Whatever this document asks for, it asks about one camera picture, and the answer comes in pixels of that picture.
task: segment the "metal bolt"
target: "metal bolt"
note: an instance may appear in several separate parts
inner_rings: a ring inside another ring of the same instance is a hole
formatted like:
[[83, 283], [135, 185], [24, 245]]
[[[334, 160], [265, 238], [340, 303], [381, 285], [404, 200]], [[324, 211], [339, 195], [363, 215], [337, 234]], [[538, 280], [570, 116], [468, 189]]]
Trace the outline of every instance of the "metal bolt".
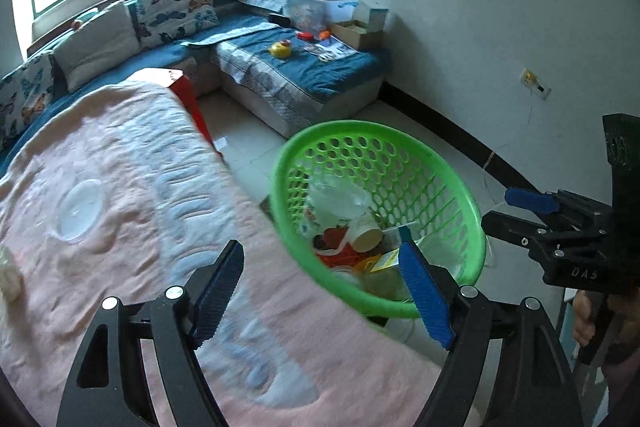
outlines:
[[164, 292], [164, 296], [168, 299], [177, 299], [182, 297], [184, 290], [182, 286], [171, 286], [166, 292]]
[[102, 308], [105, 310], [113, 310], [118, 305], [118, 300], [115, 297], [107, 297], [102, 301]]
[[524, 299], [524, 305], [530, 310], [540, 309], [540, 301], [535, 297], [527, 297], [526, 299]]
[[478, 297], [478, 290], [475, 286], [462, 286], [462, 288], [460, 288], [460, 294], [467, 299], [475, 299]]

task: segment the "red stool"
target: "red stool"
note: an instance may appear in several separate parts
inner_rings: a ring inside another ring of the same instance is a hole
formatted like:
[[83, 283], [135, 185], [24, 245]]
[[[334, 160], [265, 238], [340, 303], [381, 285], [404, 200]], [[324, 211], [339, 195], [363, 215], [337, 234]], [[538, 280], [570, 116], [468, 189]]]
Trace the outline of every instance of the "red stool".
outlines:
[[193, 86], [189, 77], [180, 70], [165, 70], [161, 68], [145, 68], [132, 74], [127, 80], [136, 80], [139, 82], [151, 82], [158, 86], [171, 89], [182, 102], [182, 105], [193, 118], [198, 130], [205, 139], [211, 144], [213, 149], [222, 156], [222, 153], [213, 145], [213, 140], [207, 129], [207, 124], [202, 117], [196, 96], [193, 93]]

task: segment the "green plastic basket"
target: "green plastic basket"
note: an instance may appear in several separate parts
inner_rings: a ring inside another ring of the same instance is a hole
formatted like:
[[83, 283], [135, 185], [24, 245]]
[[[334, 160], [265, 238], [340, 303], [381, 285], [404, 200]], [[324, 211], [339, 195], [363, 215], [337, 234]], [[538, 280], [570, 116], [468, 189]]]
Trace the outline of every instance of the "green plastic basket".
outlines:
[[271, 186], [278, 233], [300, 266], [333, 295], [364, 315], [418, 317], [413, 303], [370, 295], [331, 272], [298, 233], [308, 180], [330, 172], [372, 194], [373, 210], [389, 225], [418, 221], [458, 252], [457, 282], [475, 284], [486, 240], [473, 196], [454, 170], [417, 139], [385, 125], [358, 120], [319, 123], [291, 138], [280, 152]]

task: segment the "electrical outlet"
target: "electrical outlet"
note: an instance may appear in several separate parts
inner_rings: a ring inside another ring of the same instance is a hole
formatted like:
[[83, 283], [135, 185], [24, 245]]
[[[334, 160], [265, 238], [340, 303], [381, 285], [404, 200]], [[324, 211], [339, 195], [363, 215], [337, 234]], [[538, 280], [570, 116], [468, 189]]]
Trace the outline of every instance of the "electrical outlet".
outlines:
[[526, 68], [520, 75], [520, 81], [542, 100], [545, 100], [549, 91], [551, 91], [550, 87], [542, 86], [539, 83], [537, 76]]

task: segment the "yellow toy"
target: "yellow toy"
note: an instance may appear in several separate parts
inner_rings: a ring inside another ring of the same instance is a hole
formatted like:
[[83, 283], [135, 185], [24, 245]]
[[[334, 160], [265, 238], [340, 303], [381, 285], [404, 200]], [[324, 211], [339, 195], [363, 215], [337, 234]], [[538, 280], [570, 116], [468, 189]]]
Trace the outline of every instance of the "yellow toy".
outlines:
[[291, 56], [291, 41], [285, 39], [283, 41], [274, 42], [269, 47], [269, 52], [276, 58], [289, 58]]

